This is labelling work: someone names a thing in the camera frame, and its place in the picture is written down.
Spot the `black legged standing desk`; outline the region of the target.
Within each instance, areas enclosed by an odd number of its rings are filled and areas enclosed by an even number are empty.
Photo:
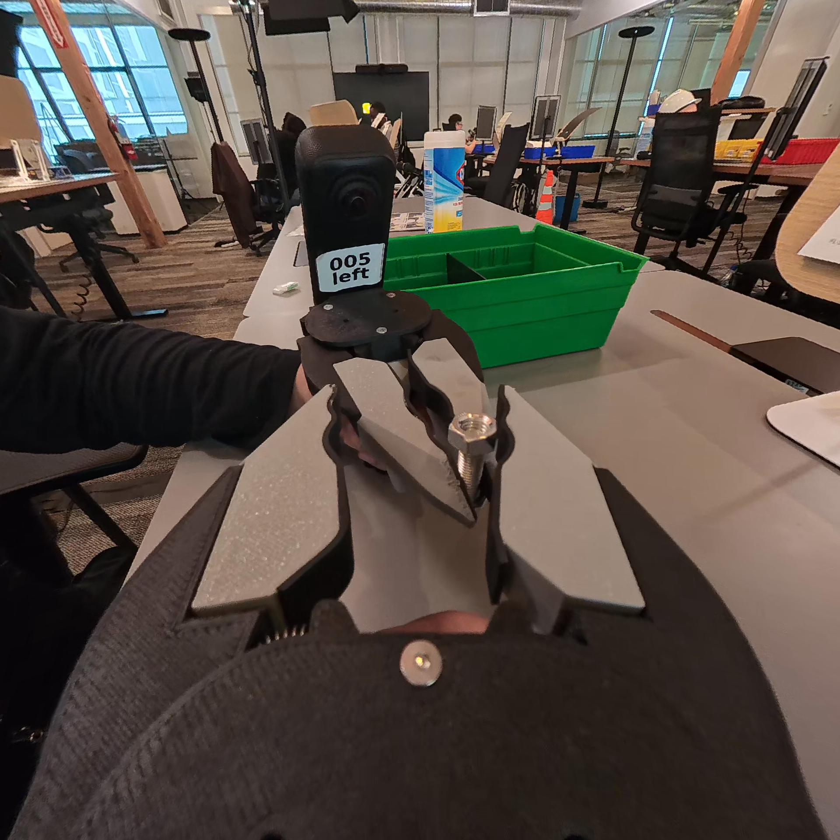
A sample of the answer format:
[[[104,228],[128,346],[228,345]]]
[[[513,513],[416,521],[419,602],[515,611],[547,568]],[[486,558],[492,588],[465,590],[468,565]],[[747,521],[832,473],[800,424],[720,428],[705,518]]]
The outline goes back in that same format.
[[[30,181],[26,178],[1,190],[1,242],[2,272],[6,280],[21,280],[25,293],[37,289],[53,312],[67,318],[68,314],[37,272],[34,257],[28,254],[19,233],[38,228],[47,233],[65,233],[70,237],[87,268],[89,277],[97,285],[112,315],[100,318],[102,322],[126,322],[142,319],[160,319],[168,315],[167,308],[132,310],[109,273],[103,254],[112,253],[130,257],[134,264],[140,259],[126,248],[109,245],[94,234],[95,215],[111,217],[106,205],[113,202],[109,184],[116,175],[101,172],[93,175],[73,175],[65,179]]]

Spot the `printed instruction sheet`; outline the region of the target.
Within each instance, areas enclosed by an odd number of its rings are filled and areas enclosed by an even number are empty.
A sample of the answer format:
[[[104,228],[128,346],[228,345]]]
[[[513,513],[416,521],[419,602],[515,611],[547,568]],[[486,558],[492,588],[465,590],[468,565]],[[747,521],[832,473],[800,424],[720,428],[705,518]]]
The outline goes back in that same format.
[[[839,264],[839,209],[798,250],[798,256]]]

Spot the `plain wooden post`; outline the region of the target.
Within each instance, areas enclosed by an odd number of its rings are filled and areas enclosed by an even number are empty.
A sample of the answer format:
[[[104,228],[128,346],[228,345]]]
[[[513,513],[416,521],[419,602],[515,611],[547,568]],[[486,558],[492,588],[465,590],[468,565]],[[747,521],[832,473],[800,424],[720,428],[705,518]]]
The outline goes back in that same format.
[[[729,98],[732,84],[739,73],[754,30],[760,20],[764,1],[741,1],[734,18],[728,42],[710,88],[710,104]]]

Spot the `black studio light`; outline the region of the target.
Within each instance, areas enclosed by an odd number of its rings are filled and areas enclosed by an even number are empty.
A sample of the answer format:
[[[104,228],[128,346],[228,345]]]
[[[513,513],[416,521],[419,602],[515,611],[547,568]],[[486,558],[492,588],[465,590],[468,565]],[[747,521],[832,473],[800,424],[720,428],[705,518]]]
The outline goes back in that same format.
[[[349,23],[360,12],[354,1],[261,1],[267,36],[328,33],[329,20]]]

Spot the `wipes canister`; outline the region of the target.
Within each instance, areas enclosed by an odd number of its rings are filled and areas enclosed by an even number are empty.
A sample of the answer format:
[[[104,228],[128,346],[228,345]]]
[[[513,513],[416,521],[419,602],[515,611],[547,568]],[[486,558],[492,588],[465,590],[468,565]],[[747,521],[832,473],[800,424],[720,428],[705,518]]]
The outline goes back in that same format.
[[[427,235],[462,230],[466,134],[462,129],[424,135],[424,231]]]

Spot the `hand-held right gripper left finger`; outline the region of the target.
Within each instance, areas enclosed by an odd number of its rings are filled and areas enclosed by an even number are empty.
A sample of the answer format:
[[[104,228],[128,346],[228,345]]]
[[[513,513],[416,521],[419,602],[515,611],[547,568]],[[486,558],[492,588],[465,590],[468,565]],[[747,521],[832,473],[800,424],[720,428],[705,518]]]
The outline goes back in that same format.
[[[192,600],[198,616],[256,611],[310,624],[353,576],[337,387],[327,385],[241,465]]]

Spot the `green plastic bin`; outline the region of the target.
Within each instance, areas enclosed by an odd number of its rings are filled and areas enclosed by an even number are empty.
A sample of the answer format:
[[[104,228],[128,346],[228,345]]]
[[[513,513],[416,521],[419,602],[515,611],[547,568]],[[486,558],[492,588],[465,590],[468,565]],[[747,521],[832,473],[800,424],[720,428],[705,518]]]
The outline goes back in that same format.
[[[449,285],[447,254],[485,280]],[[458,324],[489,369],[601,348],[647,262],[538,222],[391,237],[384,283]]]

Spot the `black flat desk plate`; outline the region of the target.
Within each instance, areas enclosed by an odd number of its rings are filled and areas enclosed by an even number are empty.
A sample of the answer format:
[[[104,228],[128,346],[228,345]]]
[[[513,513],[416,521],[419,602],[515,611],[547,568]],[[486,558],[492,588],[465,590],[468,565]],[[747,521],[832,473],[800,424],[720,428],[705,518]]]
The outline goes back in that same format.
[[[733,344],[731,356],[812,395],[839,390],[839,352],[802,337]]]

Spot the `black wall screen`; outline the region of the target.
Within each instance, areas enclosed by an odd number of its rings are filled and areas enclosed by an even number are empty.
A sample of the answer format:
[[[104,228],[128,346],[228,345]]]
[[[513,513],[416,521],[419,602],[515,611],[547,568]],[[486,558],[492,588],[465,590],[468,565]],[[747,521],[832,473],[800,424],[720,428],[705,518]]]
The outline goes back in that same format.
[[[429,131],[429,73],[407,71],[403,73],[332,74],[336,100],[346,100],[353,105],[357,119],[369,122],[363,111],[365,103],[380,102],[385,114],[392,121],[402,119],[402,135],[407,142],[422,142]]]

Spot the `black mesh office chair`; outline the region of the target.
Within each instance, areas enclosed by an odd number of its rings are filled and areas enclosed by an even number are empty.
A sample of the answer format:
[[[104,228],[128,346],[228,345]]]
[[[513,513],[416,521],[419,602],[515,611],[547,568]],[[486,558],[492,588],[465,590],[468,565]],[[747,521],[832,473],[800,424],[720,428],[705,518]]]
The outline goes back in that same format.
[[[719,206],[710,202],[717,181],[713,164],[720,118],[719,106],[658,113],[649,166],[631,219],[637,232],[635,253],[642,255],[651,238],[668,241],[674,247],[660,265],[711,281],[709,269],[722,240],[730,226],[747,218],[739,212],[743,186],[725,187]],[[715,232],[718,237],[701,269],[679,258],[681,245],[693,248]]]

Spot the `person's left forearm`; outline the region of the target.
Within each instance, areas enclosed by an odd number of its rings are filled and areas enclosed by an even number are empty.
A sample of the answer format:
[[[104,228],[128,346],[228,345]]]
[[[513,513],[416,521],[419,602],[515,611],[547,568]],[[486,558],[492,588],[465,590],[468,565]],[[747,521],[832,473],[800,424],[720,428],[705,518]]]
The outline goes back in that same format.
[[[251,450],[310,397],[297,351],[2,308],[2,450]]]

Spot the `steel bolt with nut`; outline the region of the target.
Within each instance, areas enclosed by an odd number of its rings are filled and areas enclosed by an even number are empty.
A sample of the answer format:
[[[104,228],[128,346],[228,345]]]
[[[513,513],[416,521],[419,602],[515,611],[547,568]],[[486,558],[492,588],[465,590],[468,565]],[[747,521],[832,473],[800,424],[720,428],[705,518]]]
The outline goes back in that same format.
[[[448,427],[448,441],[469,457],[489,455],[497,441],[497,421],[484,413],[460,413]]]

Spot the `black floor lamp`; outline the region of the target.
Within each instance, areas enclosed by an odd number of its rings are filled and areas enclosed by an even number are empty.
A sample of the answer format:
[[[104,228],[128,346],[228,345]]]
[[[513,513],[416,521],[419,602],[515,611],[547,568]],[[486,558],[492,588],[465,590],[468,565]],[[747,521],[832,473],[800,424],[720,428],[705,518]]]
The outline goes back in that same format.
[[[620,117],[621,108],[623,105],[623,98],[625,89],[627,87],[627,81],[629,78],[629,74],[631,71],[631,67],[634,60],[634,53],[636,50],[637,41],[639,39],[648,37],[655,31],[655,27],[652,25],[641,25],[641,26],[633,26],[633,27],[626,27],[623,28],[618,32],[618,37],[620,39],[628,40],[629,41],[629,48],[626,57],[626,63],[623,73],[623,78],[621,82],[621,86],[616,96],[616,106],[614,109],[612,125],[607,135],[607,142],[605,146],[605,157],[609,156],[609,152],[613,147],[614,139],[616,138],[616,127],[618,124],[618,120]],[[607,207],[607,201],[601,199],[601,191],[602,191],[602,184],[604,180],[604,175],[606,171],[606,163],[601,163],[600,168],[598,170],[598,179],[595,185],[595,192],[593,198],[582,201],[581,207],[586,209],[604,209]]]
[[[203,90],[203,104],[206,104],[209,108],[209,112],[211,114],[212,122],[213,122],[213,129],[214,129],[214,137],[215,142],[222,143],[224,141],[224,135],[221,129],[221,125],[219,119],[217,117],[217,112],[214,106],[212,94],[210,92],[206,74],[203,69],[201,58],[198,54],[197,44],[204,43],[210,39],[210,33],[204,29],[200,28],[171,28],[167,32],[168,36],[179,43],[188,44],[190,50],[192,52],[194,64],[196,66],[196,72],[198,74],[198,78],[201,81],[201,87]]]

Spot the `brown jacket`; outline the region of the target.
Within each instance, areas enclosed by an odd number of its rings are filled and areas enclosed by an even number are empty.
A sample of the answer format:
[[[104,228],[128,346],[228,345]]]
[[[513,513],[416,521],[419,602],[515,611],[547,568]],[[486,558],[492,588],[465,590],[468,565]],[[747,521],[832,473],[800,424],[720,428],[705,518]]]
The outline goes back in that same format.
[[[250,249],[257,232],[257,200],[254,187],[239,163],[236,152],[225,142],[211,147],[213,193],[221,196],[235,239],[242,249]]]

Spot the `person's black clothed body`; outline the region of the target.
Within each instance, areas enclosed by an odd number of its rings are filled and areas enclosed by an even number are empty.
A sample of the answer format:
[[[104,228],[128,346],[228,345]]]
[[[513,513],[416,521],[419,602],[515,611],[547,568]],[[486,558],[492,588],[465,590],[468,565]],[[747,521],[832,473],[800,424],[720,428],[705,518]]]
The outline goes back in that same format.
[[[135,550],[97,554],[62,585],[2,560],[1,831],[12,829],[46,731],[81,651],[125,580]]]

